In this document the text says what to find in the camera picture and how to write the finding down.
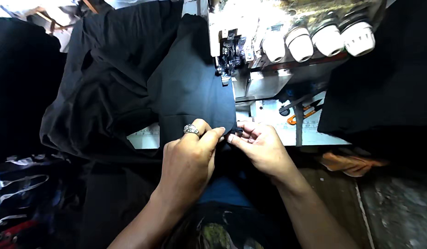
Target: scissors handle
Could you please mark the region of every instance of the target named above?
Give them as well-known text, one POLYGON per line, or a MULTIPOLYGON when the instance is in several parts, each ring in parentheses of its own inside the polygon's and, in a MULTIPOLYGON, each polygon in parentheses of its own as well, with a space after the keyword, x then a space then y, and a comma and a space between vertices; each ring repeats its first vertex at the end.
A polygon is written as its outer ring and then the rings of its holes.
MULTIPOLYGON (((303 118, 307 118, 307 117, 309 117, 309 116, 312 116, 312 114, 314 114, 314 113, 316 113, 317 111, 315 111, 315 110, 312 110, 312 111, 310 111, 310 112, 308 112, 306 115, 304 115, 303 116, 303 118)), ((290 124, 290 125, 296 125, 296 121, 294 121, 294 118, 295 118, 295 115, 294 116, 291 116, 290 118, 288 118, 288 124, 290 124)))

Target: man's left hand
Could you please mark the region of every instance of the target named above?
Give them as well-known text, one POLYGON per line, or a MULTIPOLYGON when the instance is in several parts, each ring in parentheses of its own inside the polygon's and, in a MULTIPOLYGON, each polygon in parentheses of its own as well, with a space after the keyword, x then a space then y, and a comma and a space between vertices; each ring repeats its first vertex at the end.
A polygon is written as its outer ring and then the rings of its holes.
POLYGON ((186 133, 164 146, 161 180, 153 195, 183 210, 203 193, 214 169, 215 146, 224 139, 224 127, 212 129, 202 119, 192 123, 199 134, 186 133))

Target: blue fabric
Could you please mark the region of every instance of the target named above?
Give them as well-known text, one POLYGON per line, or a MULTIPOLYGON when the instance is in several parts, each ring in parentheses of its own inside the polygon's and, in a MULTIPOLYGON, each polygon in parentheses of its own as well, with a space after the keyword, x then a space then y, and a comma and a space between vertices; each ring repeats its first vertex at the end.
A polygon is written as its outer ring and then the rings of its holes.
MULTIPOLYGON (((245 178, 244 172, 241 172, 239 177, 245 178)), ((226 176, 213 179, 207 186, 198 204, 207 202, 222 202, 241 207, 253 207, 237 185, 226 176)))

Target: white table surface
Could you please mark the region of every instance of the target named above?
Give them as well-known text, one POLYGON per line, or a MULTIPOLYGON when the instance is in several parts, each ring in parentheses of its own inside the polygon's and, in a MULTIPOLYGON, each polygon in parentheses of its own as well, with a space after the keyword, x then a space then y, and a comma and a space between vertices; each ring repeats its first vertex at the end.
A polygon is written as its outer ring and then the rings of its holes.
MULTIPOLYGON (((325 100, 326 92, 322 92, 312 100, 305 101, 304 106, 318 100, 323 99, 320 104, 325 100)), ((286 103, 281 103, 278 100, 260 100, 255 101, 255 114, 254 121, 258 123, 263 123, 267 125, 272 125, 276 130, 278 135, 281 138, 281 141, 285 146, 292 146, 296 144, 296 126, 290 125, 287 123, 287 120, 290 116, 294 115, 294 111, 291 108, 291 113, 289 116, 281 116, 278 110, 283 105, 288 105, 289 101, 286 103)), ((237 113, 237 120, 246 119, 246 115, 239 112, 237 113)), ((321 116, 321 110, 317 113, 311 115, 310 117, 304 119, 303 121, 303 145, 330 145, 330 144, 350 144, 343 139, 330 136, 327 134, 319 133, 317 131, 318 122, 321 116)), ((135 149, 155 149, 159 147, 159 126, 158 123, 152 124, 151 126, 144 128, 143 130, 133 133, 127 137, 130 142, 133 144, 135 149)))

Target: hand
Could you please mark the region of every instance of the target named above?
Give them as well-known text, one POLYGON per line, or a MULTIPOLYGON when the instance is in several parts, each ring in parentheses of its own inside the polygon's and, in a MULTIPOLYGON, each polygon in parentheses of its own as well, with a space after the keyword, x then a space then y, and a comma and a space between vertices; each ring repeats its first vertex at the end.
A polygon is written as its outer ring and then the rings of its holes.
POLYGON ((215 146, 225 128, 212 129, 204 120, 192 123, 199 131, 186 133, 164 146, 161 180, 152 195, 159 195, 169 206, 186 209, 203 193, 214 169, 215 146))
POLYGON ((237 125, 243 128, 243 134, 241 137, 230 134, 227 141, 241 149, 259 171, 283 180, 296 170, 275 128, 254 122, 237 122, 237 125))

